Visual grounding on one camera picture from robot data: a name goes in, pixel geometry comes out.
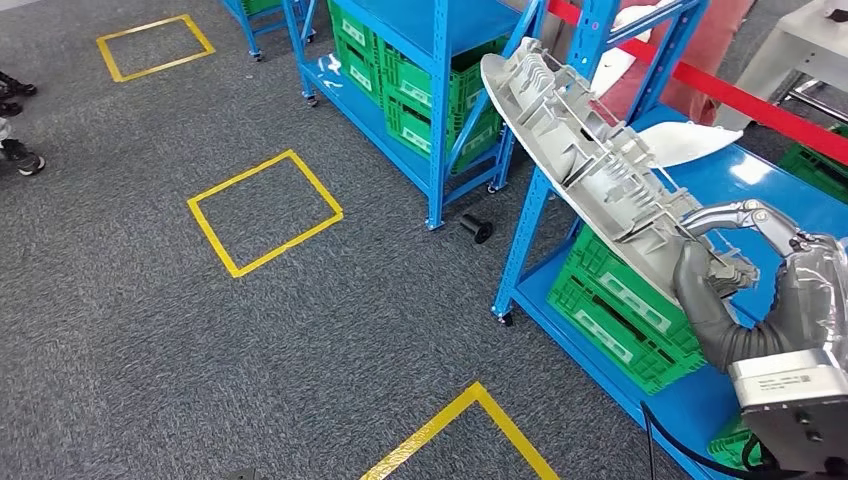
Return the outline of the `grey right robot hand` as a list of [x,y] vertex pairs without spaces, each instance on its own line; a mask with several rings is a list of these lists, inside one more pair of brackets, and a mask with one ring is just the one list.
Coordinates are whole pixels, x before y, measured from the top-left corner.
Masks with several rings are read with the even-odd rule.
[[709,281],[710,253],[694,238],[684,242],[674,291],[709,364],[725,372],[741,360],[839,349],[847,334],[847,254],[833,236],[806,232],[757,199],[703,207],[681,225],[695,237],[716,228],[753,229],[781,258],[768,315],[745,327],[733,320]]

